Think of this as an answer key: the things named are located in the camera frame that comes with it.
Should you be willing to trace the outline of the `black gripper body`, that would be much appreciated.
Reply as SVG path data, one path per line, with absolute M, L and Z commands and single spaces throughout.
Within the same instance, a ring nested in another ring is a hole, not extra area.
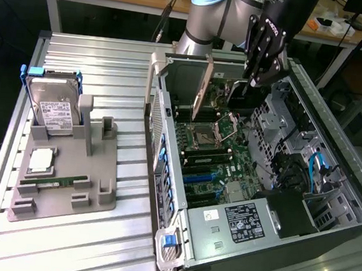
M 272 0 L 262 12 L 261 25 L 270 37 L 269 54 L 282 53 L 301 31 L 319 0 Z

